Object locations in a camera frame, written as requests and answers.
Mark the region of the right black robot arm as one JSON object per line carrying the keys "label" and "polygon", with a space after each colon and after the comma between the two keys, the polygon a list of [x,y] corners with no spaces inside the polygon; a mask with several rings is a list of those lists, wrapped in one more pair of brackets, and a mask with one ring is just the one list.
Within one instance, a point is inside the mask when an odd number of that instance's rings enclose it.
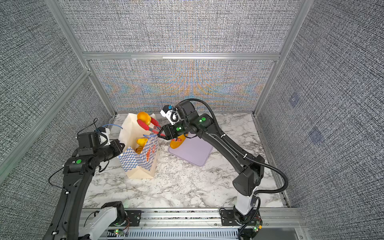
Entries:
{"label": "right black robot arm", "polygon": [[265,160],[261,156],[253,156],[236,144],[214,123],[213,118],[208,114],[202,114],[201,116],[193,114],[193,117],[195,118],[189,122],[183,120],[175,124],[162,126],[158,137],[173,140],[183,134],[192,133],[209,143],[223,155],[239,174],[233,180],[233,186],[238,192],[234,215],[236,221],[244,225],[250,221],[255,212],[256,195],[254,193],[263,178],[264,167],[262,164]]}

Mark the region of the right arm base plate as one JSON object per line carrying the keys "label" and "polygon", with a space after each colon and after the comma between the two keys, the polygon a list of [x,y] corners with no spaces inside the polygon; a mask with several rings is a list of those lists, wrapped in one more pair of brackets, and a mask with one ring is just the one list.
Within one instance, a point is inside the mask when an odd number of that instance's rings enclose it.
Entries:
{"label": "right arm base plate", "polygon": [[240,226],[240,224],[235,218],[233,209],[220,208],[219,214],[220,214],[222,226],[224,227]]}

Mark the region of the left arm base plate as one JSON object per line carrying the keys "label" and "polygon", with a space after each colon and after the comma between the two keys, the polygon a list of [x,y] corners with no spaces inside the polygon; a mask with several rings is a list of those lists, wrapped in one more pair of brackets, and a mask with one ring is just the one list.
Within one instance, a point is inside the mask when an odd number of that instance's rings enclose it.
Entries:
{"label": "left arm base plate", "polygon": [[111,227],[138,227],[142,218],[141,210],[118,211],[117,219],[110,225]]}

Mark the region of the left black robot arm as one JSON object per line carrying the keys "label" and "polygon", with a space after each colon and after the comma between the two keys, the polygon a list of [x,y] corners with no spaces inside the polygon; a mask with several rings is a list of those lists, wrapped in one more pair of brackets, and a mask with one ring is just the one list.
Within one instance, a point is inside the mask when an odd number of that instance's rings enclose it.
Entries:
{"label": "left black robot arm", "polygon": [[79,223],[88,187],[102,162],[119,156],[125,145],[111,140],[109,145],[78,149],[64,165],[63,186],[53,219],[44,240],[77,240]]}

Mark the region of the red kitchen tongs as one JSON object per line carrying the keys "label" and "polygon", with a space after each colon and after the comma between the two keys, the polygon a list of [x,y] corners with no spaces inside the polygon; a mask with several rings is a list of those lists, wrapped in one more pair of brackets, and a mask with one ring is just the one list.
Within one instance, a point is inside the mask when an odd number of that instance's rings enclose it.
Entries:
{"label": "red kitchen tongs", "polygon": [[160,133],[160,130],[162,127],[159,125],[158,121],[153,118],[151,118],[151,121],[149,123],[143,120],[137,119],[137,123],[142,129],[146,131],[150,131],[154,134],[157,134],[160,137],[166,137],[164,133]]}

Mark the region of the ridged yellow spiral bread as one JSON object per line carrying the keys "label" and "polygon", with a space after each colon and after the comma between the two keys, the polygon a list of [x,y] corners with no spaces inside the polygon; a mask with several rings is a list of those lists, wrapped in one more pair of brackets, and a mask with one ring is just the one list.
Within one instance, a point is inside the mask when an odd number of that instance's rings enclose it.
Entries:
{"label": "ridged yellow spiral bread", "polygon": [[143,151],[143,147],[138,147],[138,148],[135,149],[135,152],[137,154],[141,154],[142,151]]}

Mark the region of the long orange baguette bread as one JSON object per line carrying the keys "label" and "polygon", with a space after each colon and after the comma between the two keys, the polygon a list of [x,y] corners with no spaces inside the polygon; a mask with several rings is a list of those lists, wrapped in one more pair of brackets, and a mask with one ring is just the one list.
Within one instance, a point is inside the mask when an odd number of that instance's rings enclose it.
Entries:
{"label": "long orange baguette bread", "polygon": [[176,139],[171,140],[170,148],[171,149],[177,149],[178,147],[180,147],[183,144],[185,139],[186,139],[186,136],[181,135],[181,136],[177,137]]}

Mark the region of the blue checkered paper bag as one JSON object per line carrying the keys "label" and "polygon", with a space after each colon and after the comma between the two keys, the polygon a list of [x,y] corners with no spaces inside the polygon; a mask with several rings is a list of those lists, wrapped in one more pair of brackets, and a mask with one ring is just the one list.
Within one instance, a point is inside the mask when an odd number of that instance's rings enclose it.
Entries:
{"label": "blue checkered paper bag", "polygon": [[110,138],[125,145],[117,156],[129,179],[153,179],[157,167],[159,140],[156,134],[144,130],[136,114],[118,114],[111,125]]}

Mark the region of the small yellow croissant bread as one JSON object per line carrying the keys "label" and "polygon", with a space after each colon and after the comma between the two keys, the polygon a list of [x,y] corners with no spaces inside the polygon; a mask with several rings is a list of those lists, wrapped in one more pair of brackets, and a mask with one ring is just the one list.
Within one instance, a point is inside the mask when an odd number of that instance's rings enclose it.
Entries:
{"label": "small yellow croissant bread", "polygon": [[137,114],[137,120],[149,126],[151,124],[152,117],[146,112],[140,112]]}

